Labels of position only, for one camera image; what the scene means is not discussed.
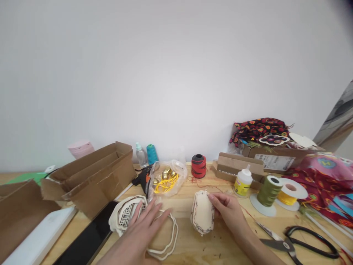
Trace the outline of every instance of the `patterned fabric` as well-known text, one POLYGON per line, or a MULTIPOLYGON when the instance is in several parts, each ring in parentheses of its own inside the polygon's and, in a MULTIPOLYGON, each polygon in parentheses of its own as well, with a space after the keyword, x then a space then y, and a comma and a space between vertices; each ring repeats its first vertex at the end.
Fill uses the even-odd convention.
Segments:
POLYGON ((310 154, 298 168, 292 169, 290 176, 283 177, 300 183, 307 190, 308 198, 299 201, 307 202, 333 221, 353 228, 349 215, 328 209, 336 196, 353 193, 353 161, 330 152, 310 154))
POLYGON ((235 127, 238 129, 232 135, 232 138, 229 140, 229 143, 234 142, 235 146, 238 147, 238 141, 241 139, 249 142, 256 141, 269 133, 278 134, 281 136, 288 137, 288 127, 286 124, 274 118, 262 118, 252 121, 246 121, 243 123, 234 123, 235 127))

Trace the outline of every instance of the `white wooden stick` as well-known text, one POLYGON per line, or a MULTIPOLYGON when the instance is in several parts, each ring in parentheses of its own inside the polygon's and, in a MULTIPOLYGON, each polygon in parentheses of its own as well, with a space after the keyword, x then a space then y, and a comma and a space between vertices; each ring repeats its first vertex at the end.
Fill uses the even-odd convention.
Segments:
POLYGON ((318 212, 315 209, 312 209, 313 212, 317 213, 319 216, 321 216, 323 219, 325 219, 326 221, 328 221, 330 224, 332 224, 334 227, 336 227, 338 230, 340 230, 343 234, 345 234, 346 236, 348 236, 350 239, 353 240, 353 235, 347 233, 342 227, 340 227, 338 224, 336 224, 335 222, 331 221, 330 219, 328 219, 326 216, 324 216, 323 214, 321 214, 320 212, 318 212))
POLYGON ((347 226, 344 225, 339 225, 340 227, 342 227, 344 230, 348 231, 350 234, 353 234, 353 230, 348 228, 347 226))
POLYGON ((130 189, 132 187, 132 183, 130 183, 122 192, 120 192, 120 194, 114 199, 115 201, 118 201, 119 198, 128 191, 128 189, 130 189))
POLYGON ((340 241, 338 241, 329 231, 327 231, 321 224, 319 224, 310 214, 305 213, 305 215, 317 225, 326 235, 328 235, 341 249, 343 249, 351 258, 353 258, 353 253, 350 252, 340 241))

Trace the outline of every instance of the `green paper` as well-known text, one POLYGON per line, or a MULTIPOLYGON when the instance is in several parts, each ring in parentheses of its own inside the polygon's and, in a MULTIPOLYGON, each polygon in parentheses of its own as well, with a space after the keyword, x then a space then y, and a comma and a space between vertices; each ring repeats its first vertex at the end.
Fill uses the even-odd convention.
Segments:
POLYGON ((18 176, 17 178, 14 178, 13 180, 10 180, 6 184, 18 183, 18 182, 23 182, 23 181, 33 179, 40 186, 40 180, 43 179, 46 175, 47 175, 47 173, 45 173, 45 172, 25 173, 25 174, 18 176))

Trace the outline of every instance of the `left hand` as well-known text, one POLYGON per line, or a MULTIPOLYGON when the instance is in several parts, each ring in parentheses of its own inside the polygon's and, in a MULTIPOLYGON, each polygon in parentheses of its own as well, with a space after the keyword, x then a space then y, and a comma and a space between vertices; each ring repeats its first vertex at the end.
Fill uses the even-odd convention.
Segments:
POLYGON ((130 220, 128 229, 98 262, 99 265, 160 264, 154 258, 146 258, 146 250, 171 210, 166 210, 159 218, 155 219, 156 214, 162 207, 161 203, 154 205, 155 201, 156 199, 153 199, 138 217, 142 206, 142 201, 140 201, 130 220))

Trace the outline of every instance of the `red thread spool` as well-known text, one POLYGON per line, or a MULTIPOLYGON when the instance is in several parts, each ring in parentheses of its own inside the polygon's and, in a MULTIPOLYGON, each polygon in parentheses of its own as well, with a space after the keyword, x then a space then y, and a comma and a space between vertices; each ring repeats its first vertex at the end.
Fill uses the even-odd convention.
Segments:
POLYGON ((203 155, 197 154, 192 157, 191 174, 197 179, 206 175, 206 158, 203 155))

